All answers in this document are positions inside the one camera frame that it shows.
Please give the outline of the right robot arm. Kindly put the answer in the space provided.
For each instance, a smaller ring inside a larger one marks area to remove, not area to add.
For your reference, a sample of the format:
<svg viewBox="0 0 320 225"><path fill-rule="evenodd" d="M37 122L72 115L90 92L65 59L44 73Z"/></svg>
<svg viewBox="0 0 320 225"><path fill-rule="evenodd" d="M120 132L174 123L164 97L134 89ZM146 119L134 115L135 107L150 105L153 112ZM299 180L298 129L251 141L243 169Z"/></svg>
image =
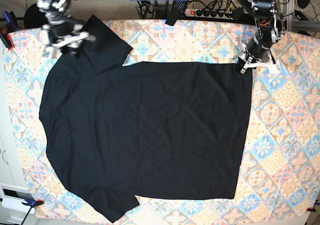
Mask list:
<svg viewBox="0 0 320 225"><path fill-rule="evenodd" d="M77 49L83 41L94 42L96 37L83 31L84 21L75 19L70 12L72 0L38 0L37 7L44 13L47 24L42 26L48 34L48 50L63 47Z"/></svg>

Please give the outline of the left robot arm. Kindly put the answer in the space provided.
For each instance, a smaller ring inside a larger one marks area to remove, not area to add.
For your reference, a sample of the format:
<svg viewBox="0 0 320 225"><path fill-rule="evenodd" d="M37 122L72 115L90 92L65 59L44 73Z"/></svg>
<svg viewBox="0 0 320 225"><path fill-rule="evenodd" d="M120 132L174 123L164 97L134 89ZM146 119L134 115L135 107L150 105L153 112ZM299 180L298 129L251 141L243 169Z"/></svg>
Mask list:
<svg viewBox="0 0 320 225"><path fill-rule="evenodd" d="M285 33L284 16L278 10L277 0L237 1L254 18L257 27L251 40L241 45L237 61L241 65L241 74L256 67L267 67L271 74L277 74L280 63L274 59L271 47ZM83 29L83 21L70 15L70 3L71 0L37 1L39 11L48 20L42 28L48 33L49 42L45 50L51 59L55 59L61 50L75 55L84 41L96 40L96 36Z"/></svg>

